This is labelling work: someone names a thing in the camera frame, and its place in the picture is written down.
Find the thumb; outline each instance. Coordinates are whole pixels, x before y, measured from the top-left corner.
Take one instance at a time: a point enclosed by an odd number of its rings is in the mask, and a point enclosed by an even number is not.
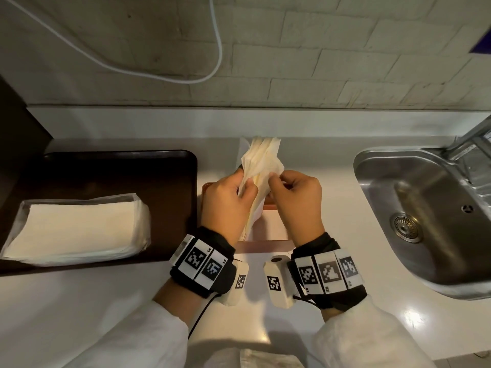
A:
[[[252,178],[249,178],[247,181],[245,181],[244,191],[241,198],[242,202],[250,208],[252,206],[252,203],[254,202],[254,199],[257,196],[257,192],[257,186],[255,185]]]
[[[270,178],[267,182],[270,185],[271,191],[273,192],[273,197],[279,196],[283,192],[288,191],[279,178],[279,175],[276,173],[271,172]]]

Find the faucet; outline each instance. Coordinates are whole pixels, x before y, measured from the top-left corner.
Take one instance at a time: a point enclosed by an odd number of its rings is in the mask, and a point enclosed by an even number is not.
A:
[[[451,162],[455,162],[477,147],[491,159],[491,143],[486,138],[486,134],[490,131],[491,115],[470,129],[462,137],[456,139],[443,151],[441,156]]]

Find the wristband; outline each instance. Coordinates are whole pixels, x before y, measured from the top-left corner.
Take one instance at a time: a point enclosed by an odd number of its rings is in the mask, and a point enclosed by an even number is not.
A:
[[[237,272],[232,264],[235,249],[220,234],[200,227],[186,235],[170,262],[170,276],[177,284],[203,298],[230,290]]]
[[[352,257],[328,233],[294,249],[288,269],[300,296],[321,309],[346,311],[367,295]]]

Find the dark brown tray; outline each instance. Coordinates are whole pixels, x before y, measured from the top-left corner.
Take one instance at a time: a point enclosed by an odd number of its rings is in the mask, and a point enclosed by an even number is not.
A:
[[[197,160],[189,151],[51,153],[33,160],[0,208],[0,246],[27,199],[93,199],[136,193],[148,205],[152,242],[123,260],[38,267],[0,260],[0,276],[169,260],[196,229]]]

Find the white cable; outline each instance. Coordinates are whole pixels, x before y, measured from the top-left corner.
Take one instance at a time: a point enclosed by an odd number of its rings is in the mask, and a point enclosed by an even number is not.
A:
[[[196,79],[196,80],[178,80],[178,79],[173,79],[165,76],[159,76],[159,75],[154,75],[151,73],[145,73],[145,72],[138,72],[138,71],[131,71],[131,70],[125,70],[123,68],[118,68],[111,66],[107,63],[104,63],[100,61],[99,59],[93,57],[86,51],[80,49],[77,47],[75,44],[73,44],[71,41],[69,41],[66,37],[62,36],[60,33],[58,33],[56,30],[54,30],[50,25],[46,24],[43,22],[38,16],[36,16],[34,13],[30,12],[28,9],[26,9],[24,6],[18,4],[14,0],[5,0],[15,6],[17,9],[21,10],[22,12],[26,13],[28,16],[30,16],[32,19],[34,19],[36,22],[41,24],[44,28],[46,28],[48,31],[50,31],[53,35],[57,36],[59,39],[61,39],[63,42],[65,42],[67,45],[71,46],[73,49],[77,50],[80,54],[84,55],[91,61],[97,63],[99,66],[107,68],[108,70],[119,72],[119,73],[126,73],[128,75],[133,75],[133,76],[141,76],[141,77],[147,77],[147,78],[153,78],[156,80],[162,80],[162,81],[168,81],[168,82],[173,82],[175,84],[198,84],[200,82],[206,81],[209,78],[213,77],[215,73],[217,73],[218,68],[220,68],[221,60],[222,60],[222,48],[221,48],[221,39],[220,39],[220,33],[218,31],[218,25],[217,25],[217,19],[215,17],[215,7],[213,5],[213,0],[210,0],[210,14],[212,17],[212,23],[213,23],[213,31],[215,32],[215,38],[217,39],[217,45],[218,45],[218,61],[217,65],[213,69],[212,72],[210,72],[208,75],[205,77]]]

